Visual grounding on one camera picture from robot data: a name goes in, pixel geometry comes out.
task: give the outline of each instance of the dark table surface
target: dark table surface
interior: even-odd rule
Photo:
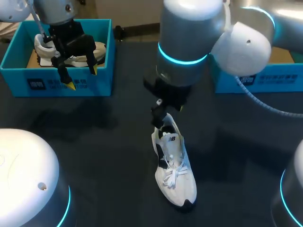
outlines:
[[[0,45],[3,55],[7,45]],[[180,213],[154,173],[150,107],[143,87],[156,43],[117,45],[111,97],[14,98],[0,79],[0,127],[36,133],[55,150],[72,190],[78,227],[272,227],[270,202],[303,139],[303,120],[269,113],[245,95],[215,95],[208,75],[181,113],[171,111],[197,182],[196,207]],[[259,94],[303,113],[303,94]]]

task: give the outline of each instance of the shoe sole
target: shoe sole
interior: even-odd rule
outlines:
[[[152,140],[153,149],[158,157],[158,162],[159,162],[159,155],[158,155],[158,150],[157,150],[157,146],[156,146],[156,133],[157,133],[157,131],[155,130],[155,132],[151,135],[151,140]],[[160,191],[165,196],[163,189],[162,189],[162,185],[157,181],[157,172],[155,172],[155,178],[156,178],[156,182],[157,182],[157,185],[158,185]],[[185,200],[185,203],[186,203],[186,201],[188,201],[191,205],[189,205],[188,203],[185,205],[185,203],[184,203],[183,206],[178,206],[174,202],[172,202],[168,197],[165,196],[165,198],[169,201],[170,205],[172,205],[174,208],[176,208],[182,212],[191,211],[194,208],[194,206],[196,205],[196,201],[194,203],[191,203],[188,200]]]
[[[104,55],[99,61],[97,61],[97,65],[100,65],[100,64],[103,64],[105,62],[105,58],[106,58],[106,55]],[[44,67],[52,67],[52,66],[48,66],[48,65],[45,65],[45,66],[42,66],[40,64],[41,62],[41,58],[39,57],[39,55],[37,54],[37,62],[38,64],[40,65],[40,67],[44,68]],[[84,68],[84,67],[88,67],[88,65],[86,66],[81,66],[81,67],[77,67],[77,66],[74,66],[74,65],[70,65],[70,64],[65,64],[65,67],[71,67],[71,68]]]

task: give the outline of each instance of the shoelace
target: shoelace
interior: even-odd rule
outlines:
[[[169,164],[166,156],[164,156],[164,160],[168,166],[168,169],[165,172],[165,178],[163,180],[163,185],[168,186],[169,188],[174,187],[176,185],[176,180],[179,175],[187,174],[187,166],[184,165],[184,162],[178,168],[172,168],[170,165],[174,164],[173,155],[170,155],[171,163]]]

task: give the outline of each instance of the shoe tongue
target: shoe tongue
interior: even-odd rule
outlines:
[[[178,134],[176,133],[166,134],[161,138],[161,141],[166,147],[165,151],[168,152],[168,154],[165,154],[167,157],[173,155],[175,161],[181,158],[182,149],[181,149],[180,136]]]

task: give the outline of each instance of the white sneaker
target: white sneaker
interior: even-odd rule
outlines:
[[[95,58],[98,64],[102,64],[105,61],[106,46],[104,43],[95,42],[96,49],[94,50]],[[56,50],[53,41],[48,43],[43,42],[41,34],[35,36],[35,50],[38,55],[38,63],[40,66],[52,66],[51,58],[54,56],[60,56],[60,53]],[[70,57],[65,61],[67,67],[87,67],[86,56]]]
[[[163,121],[161,129],[155,128],[151,135],[153,148],[158,155],[156,181],[172,204],[191,208],[196,201],[197,189],[184,138],[169,113]]]

